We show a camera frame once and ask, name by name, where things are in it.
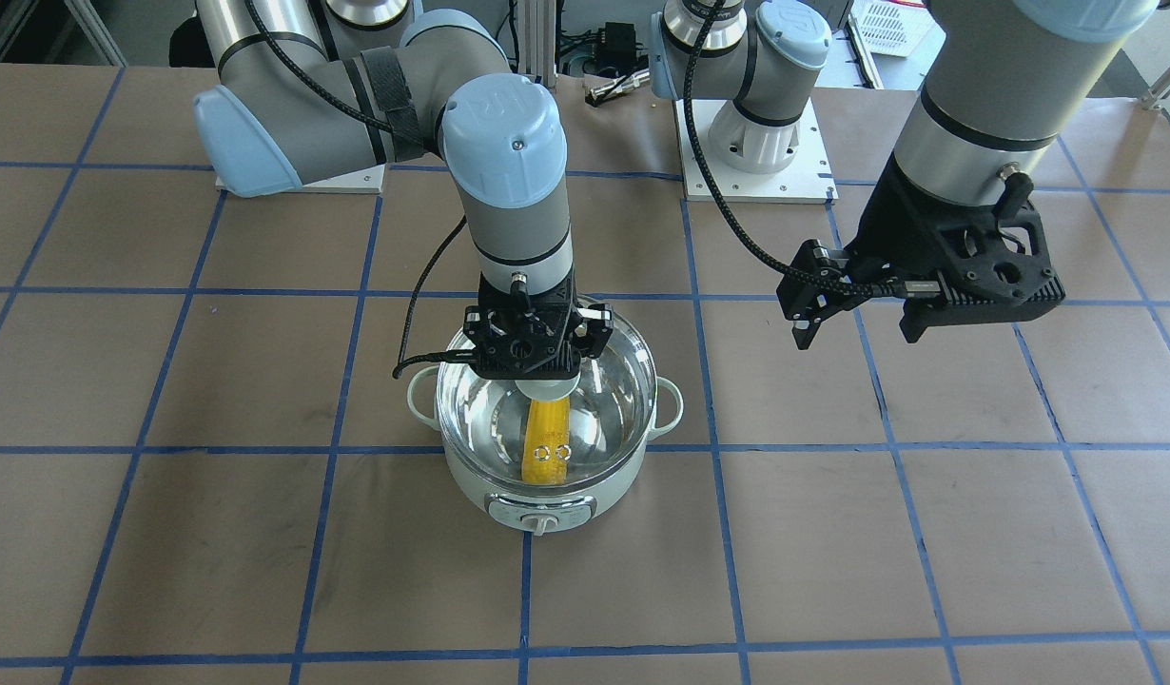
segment stainless steel pot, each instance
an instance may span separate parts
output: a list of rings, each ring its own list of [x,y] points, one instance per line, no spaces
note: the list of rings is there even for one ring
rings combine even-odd
[[[470,345],[460,330],[448,348]],[[438,374],[436,418],[414,402],[415,388],[432,374]],[[659,389],[673,395],[677,407],[662,426],[654,425]],[[681,420],[682,393],[658,376],[640,333],[615,315],[603,356],[581,363],[569,406],[567,481],[529,485],[522,480],[522,452],[530,399],[515,382],[486,381],[466,364],[441,364],[421,369],[407,386],[407,409],[441,432],[446,463],[463,494],[500,523],[537,535],[577,528],[619,502],[640,471],[648,440]]]

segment black cable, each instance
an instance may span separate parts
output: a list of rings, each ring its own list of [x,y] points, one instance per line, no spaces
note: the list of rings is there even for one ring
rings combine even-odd
[[[522,63],[522,48],[516,43],[516,0],[510,0],[510,35],[512,37],[512,60]]]
[[[277,43],[275,37],[273,37],[273,32],[268,30],[268,26],[264,25],[263,19],[260,18],[260,12],[255,8],[255,0],[245,0],[245,4],[247,5],[247,13],[252,16],[252,23],[255,25],[255,30],[260,32],[260,35],[263,36],[263,42],[271,49],[273,55],[276,55],[277,60],[281,60],[281,64],[284,64],[285,69],[289,69],[289,73],[297,77],[297,81],[305,84],[305,87],[312,90],[315,95],[318,95],[324,103],[332,105],[340,112],[345,112],[347,116],[353,117],[353,119],[364,123],[364,125],[371,126],[371,129],[381,130],[390,135],[401,136],[401,138],[406,138],[408,142],[420,145],[421,150],[424,150],[425,142],[422,139],[414,138],[414,136],[407,133],[397,133],[394,129],[391,129],[390,123],[371,117],[369,114],[359,111],[359,109],[351,108],[351,105],[344,103],[344,101],[338,98],[336,95],[331,95],[323,85],[319,85],[315,78],[310,77],[310,74],[304,73],[302,67],[298,67],[297,62],[294,62],[292,57],[289,57],[289,55],[281,49],[281,44]]]
[[[755,242],[753,238],[750,238],[749,233],[745,233],[745,228],[742,228],[741,222],[737,221],[737,217],[734,214],[732,210],[729,208],[729,203],[725,203],[724,196],[720,193],[720,186],[716,185],[716,178],[711,177],[711,170],[708,169],[708,162],[703,157],[703,146],[700,144],[698,131],[694,128],[694,101],[690,100],[690,87],[694,83],[694,67],[698,63],[700,56],[703,53],[703,42],[708,37],[708,33],[711,30],[711,25],[715,25],[716,14],[720,13],[720,6],[724,4],[724,0],[715,0],[711,5],[711,9],[708,13],[708,18],[703,21],[703,27],[700,29],[700,35],[694,40],[694,47],[690,49],[690,56],[686,60],[686,75],[684,82],[682,83],[682,104],[684,105],[684,119],[686,119],[686,135],[690,142],[690,152],[694,153],[695,160],[700,164],[700,172],[703,174],[703,181],[708,185],[708,192],[711,194],[711,199],[716,203],[716,208],[720,208],[720,215],[724,217],[725,222],[728,222],[729,228],[732,230],[737,240],[741,240],[742,246],[746,251],[755,255],[758,261],[763,261],[772,269],[793,279],[796,282],[804,282],[804,285],[813,286],[819,290],[834,292],[837,295],[847,295],[856,297],[893,297],[895,296],[893,286],[888,282],[868,282],[862,285],[862,282],[841,282],[832,281],[832,279],[817,276],[804,269],[799,269],[791,265],[784,263],[784,261],[777,260],[763,247]]]
[[[493,32],[493,37],[496,39],[497,42],[500,42],[501,39],[501,30],[505,29],[508,19],[510,19],[511,16],[512,16],[512,2],[510,2],[510,12],[505,13],[505,16],[501,18],[501,22],[496,25],[496,30]]]
[[[440,246],[436,247],[436,251],[433,252],[433,256],[429,256],[428,263],[425,265],[424,272],[420,273],[420,278],[415,279],[415,287],[412,289],[412,297],[407,301],[407,317],[404,320],[404,336],[399,340],[399,361],[394,365],[394,369],[390,372],[390,377],[394,378],[394,381],[399,381],[399,377],[404,376],[404,369],[410,368],[412,364],[443,363],[445,361],[449,361],[449,357],[452,356],[446,352],[434,352],[431,355],[415,355],[414,357],[404,358],[404,355],[407,354],[407,337],[412,334],[412,317],[415,316],[415,300],[420,299],[420,289],[421,287],[425,287],[425,279],[428,279],[429,273],[433,272],[433,267],[436,265],[436,261],[441,259],[441,253],[446,251],[446,247],[450,246],[450,242],[454,242],[454,239],[457,238],[460,233],[462,233],[464,226],[467,226],[466,214],[463,214],[463,217],[459,220],[459,225],[454,226],[454,231],[450,231],[450,234],[446,235],[445,240],[442,240]]]

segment pot handle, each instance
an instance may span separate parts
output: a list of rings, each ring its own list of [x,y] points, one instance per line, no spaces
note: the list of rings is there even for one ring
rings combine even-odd
[[[663,378],[660,376],[658,376],[658,386],[668,390],[669,393],[674,396],[674,404],[677,406],[677,412],[668,424],[652,426],[652,429],[648,430],[649,439],[658,439],[662,437],[662,434],[674,430],[675,426],[677,426],[677,422],[682,420],[682,391],[677,389],[677,385],[674,385],[674,382],[670,381],[670,378]]]
[[[432,368],[422,368],[415,374],[415,376],[412,377],[412,381],[407,384],[407,411],[412,412],[412,416],[415,417],[415,420],[419,420],[421,424],[429,426],[429,429],[436,430],[438,433],[441,433],[441,424],[438,424],[438,420],[435,418],[425,416],[425,412],[421,412],[419,409],[417,409],[415,397],[414,397],[415,386],[420,385],[420,382],[425,381],[425,378],[433,376],[433,374],[436,374],[438,369],[441,369],[440,364],[432,365]]]

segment light blue robot joint cap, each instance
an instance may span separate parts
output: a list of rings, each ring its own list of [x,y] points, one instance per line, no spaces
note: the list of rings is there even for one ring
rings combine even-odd
[[[216,85],[193,101],[197,129],[222,183],[241,198],[302,187],[302,179],[263,124],[232,90]]]
[[[830,53],[830,25],[814,8],[797,0],[765,0],[756,26],[768,44],[804,69],[823,69]]]
[[[441,118],[441,148],[463,191],[505,210],[550,196],[567,167],[555,97],[518,74],[481,75],[455,90]]]
[[[404,34],[399,36],[399,44],[411,43],[412,40],[415,40],[417,35],[425,33],[425,30],[440,27],[457,27],[476,32],[481,36],[484,36],[484,39],[488,39],[489,42],[495,44],[497,50],[500,50],[501,55],[508,59],[508,56],[505,55],[505,49],[502,48],[501,43],[498,43],[496,39],[493,37],[493,34],[489,34],[488,29],[482,27],[482,25],[476,21],[476,18],[473,18],[468,13],[461,13],[459,12],[459,9],[441,8],[441,9],[431,9],[427,13],[421,13],[419,16],[415,18],[415,21],[413,21],[411,25],[407,26],[406,29],[404,29]]]
[[[1110,43],[1156,12],[1155,0],[1014,0],[1039,27],[1078,43]]]

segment pot rim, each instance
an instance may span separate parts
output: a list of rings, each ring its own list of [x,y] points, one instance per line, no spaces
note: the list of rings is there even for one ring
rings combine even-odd
[[[579,296],[584,302],[593,303],[594,300],[585,296]],[[454,459],[460,460],[466,467],[476,477],[484,479],[488,485],[503,491],[503,493],[518,495],[518,498],[534,498],[534,499],[557,499],[566,498],[566,495],[580,495],[585,489],[592,489],[594,486],[601,485],[604,481],[608,480],[612,475],[618,473],[625,465],[632,460],[632,458],[641,451],[645,451],[648,445],[648,433],[658,423],[658,364],[655,364],[654,356],[648,348],[648,342],[646,342],[644,335],[636,330],[636,327],[632,326],[632,322],[625,320],[625,317],[619,316],[619,313],[612,311],[615,323],[615,333],[620,329],[625,329],[625,335],[633,338],[638,347],[641,347],[648,352],[648,386],[651,404],[648,406],[647,417],[645,425],[635,434],[640,434],[640,439],[633,439],[632,444],[627,448],[624,448],[619,457],[611,460],[611,464],[606,465],[606,468],[589,475],[587,478],[581,478],[581,480],[567,482],[567,485],[529,485],[529,482],[511,480],[508,478],[501,478],[494,473],[486,471],[477,464],[477,460],[473,454],[472,450],[467,448],[466,445],[452,444],[450,437],[454,437],[454,430],[450,430],[449,422],[446,420],[446,413],[440,411],[442,389],[445,389],[446,376],[449,370],[457,370],[461,374],[474,374],[470,368],[462,369],[450,369],[449,364],[441,364],[441,369],[436,374],[436,419],[438,424],[441,425],[441,443],[445,446],[446,455],[454,455]],[[446,350],[460,350],[461,348],[475,347],[467,335],[463,334],[462,329],[455,333],[454,337],[450,340],[449,345]]]

